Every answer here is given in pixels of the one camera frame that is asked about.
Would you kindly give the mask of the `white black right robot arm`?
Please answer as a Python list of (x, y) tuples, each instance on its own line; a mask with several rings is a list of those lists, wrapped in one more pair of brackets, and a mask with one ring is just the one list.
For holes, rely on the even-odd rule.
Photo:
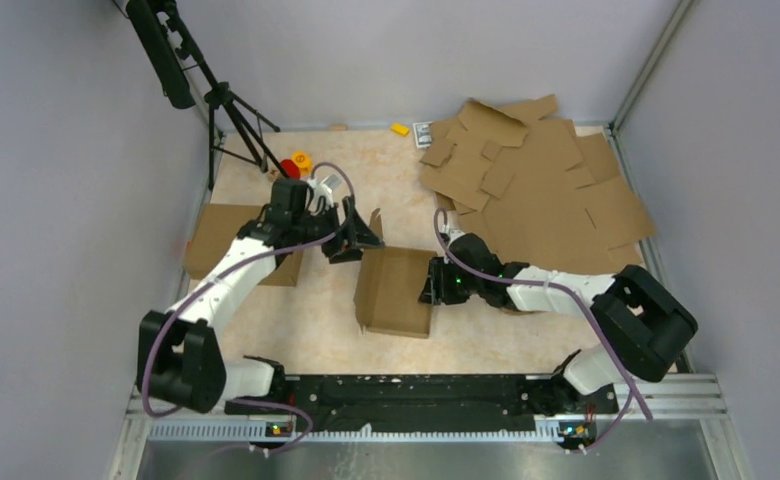
[(645, 268), (573, 274), (524, 262), (503, 262), (476, 234), (441, 234), (419, 302), (457, 305), (478, 296), (519, 313), (583, 317), (599, 344), (570, 357), (556, 372), (555, 404), (578, 412), (604, 386), (627, 376), (661, 381), (698, 331), (693, 315)]

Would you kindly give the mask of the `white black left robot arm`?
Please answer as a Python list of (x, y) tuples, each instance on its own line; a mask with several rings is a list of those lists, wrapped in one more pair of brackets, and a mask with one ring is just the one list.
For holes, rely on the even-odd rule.
[(358, 214), (354, 195), (336, 202), (321, 181), (276, 180), (269, 202), (238, 229), (207, 276), (167, 311), (142, 318), (136, 386), (145, 411), (157, 414), (151, 399), (206, 413), (222, 399), (241, 397), (263, 413), (280, 410), (287, 388), (275, 379), (275, 365), (260, 358), (226, 362), (219, 335), (291, 254), (318, 247), (330, 263), (345, 263), (383, 245)]

